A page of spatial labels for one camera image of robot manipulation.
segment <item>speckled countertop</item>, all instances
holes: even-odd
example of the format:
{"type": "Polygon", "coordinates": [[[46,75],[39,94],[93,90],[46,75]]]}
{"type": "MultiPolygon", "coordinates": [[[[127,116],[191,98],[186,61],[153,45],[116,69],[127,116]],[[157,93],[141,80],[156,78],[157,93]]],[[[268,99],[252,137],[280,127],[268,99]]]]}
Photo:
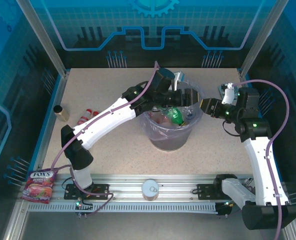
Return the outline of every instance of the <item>speckled countertop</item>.
{"type": "MultiPolygon", "coordinates": [[[[235,68],[170,68],[199,84],[206,98],[219,98],[218,85],[238,82],[235,68]]],[[[128,87],[147,81],[152,68],[73,68],[61,105],[70,114],[68,122],[56,120],[43,168],[49,168],[61,149],[61,128],[74,127],[86,109],[102,112],[128,87]]],[[[226,134],[221,119],[204,114],[187,143],[172,152],[154,147],[144,135],[139,119],[127,121],[102,137],[90,149],[92,174],[251,174],[251,163],[238,137],[226,134]]],[[[232,125],[227,129],[234,133],[232,125]]],[[[64,154],[57,167],[68,160],[64,154]]]]}

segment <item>candy bag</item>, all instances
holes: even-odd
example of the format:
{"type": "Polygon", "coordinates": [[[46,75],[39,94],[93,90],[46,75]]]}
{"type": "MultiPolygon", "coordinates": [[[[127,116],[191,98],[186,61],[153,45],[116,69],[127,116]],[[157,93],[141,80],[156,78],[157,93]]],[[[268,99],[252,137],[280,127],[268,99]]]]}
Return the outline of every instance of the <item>candy bag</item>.
{"type": "Polygon", "coordinates": [[[48,169],[29,172],[22,199],[30,202],[49,204],[57,172],[48,169]]]}

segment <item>trash can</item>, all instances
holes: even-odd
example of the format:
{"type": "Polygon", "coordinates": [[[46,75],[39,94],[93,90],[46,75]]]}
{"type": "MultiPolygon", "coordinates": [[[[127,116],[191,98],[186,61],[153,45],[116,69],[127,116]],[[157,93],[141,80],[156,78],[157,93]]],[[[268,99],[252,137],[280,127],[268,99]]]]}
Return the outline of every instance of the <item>trash can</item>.
{"type": "Polygon", "coordinates": [[[144,112],[139,118],[144,133],[154,146],[163,151],[174,151],[181,148],[187,142],[193,127],[201,120],[203,115],[200,103],[201,99],[205,97],[205,92],[193,81],[186,79],[180,82],[177,88],[193,88],[200,95],[198,103],[189,107],[178,107],[184,116],[186,125],[167,126],[166,124],[158,124],[151,119],[151,112],[144,112]]]}

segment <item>glass panel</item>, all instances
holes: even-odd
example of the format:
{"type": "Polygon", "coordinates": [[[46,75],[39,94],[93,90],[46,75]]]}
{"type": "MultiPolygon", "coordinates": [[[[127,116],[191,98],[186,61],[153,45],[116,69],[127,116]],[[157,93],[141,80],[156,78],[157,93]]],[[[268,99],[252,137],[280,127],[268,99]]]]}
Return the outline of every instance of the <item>glass panel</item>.
{"type": "Polygon", "coordinates": [[[16,1],[0,1],[0,239],[27,174],[57,75],[16,1]]]}
{"type": "Polygon", "coordinates": [[[32,0],[67,68],[239,68],[275,0],[32,0]]]}
{"type": "MultiPolygon", "coordinates": [[[[273,148],[282,180],[290,194],[296,193],[296,0],[288,2],[248,74],[250,79],[265,79],[278,84],[287,94],[289,120],[273,148]]],[[[269,90],[264,84],[254,86],[261,93],[269,90]]],[[[268,103],[261,113],[275,133],[284,120],[285,103],[274,89],[266,96],[270,98],[266,98],[268,103]]],[[[296,194],[290,199],[295,203],[296,194]]]]}

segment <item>blue gear logo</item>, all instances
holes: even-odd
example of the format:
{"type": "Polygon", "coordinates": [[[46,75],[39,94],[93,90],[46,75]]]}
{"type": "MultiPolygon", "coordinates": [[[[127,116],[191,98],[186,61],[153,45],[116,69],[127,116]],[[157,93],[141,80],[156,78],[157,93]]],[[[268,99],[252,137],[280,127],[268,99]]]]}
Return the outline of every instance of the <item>blue gear logo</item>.
{"type": "Polygon", "coordinates": [[[156,15],[161,17],[162,14],[168,14],[168,10],[173,10],[179,0],[129,0],[129,3],[132,10],[137,10],[138,14],[154,18],[156,15]]]}

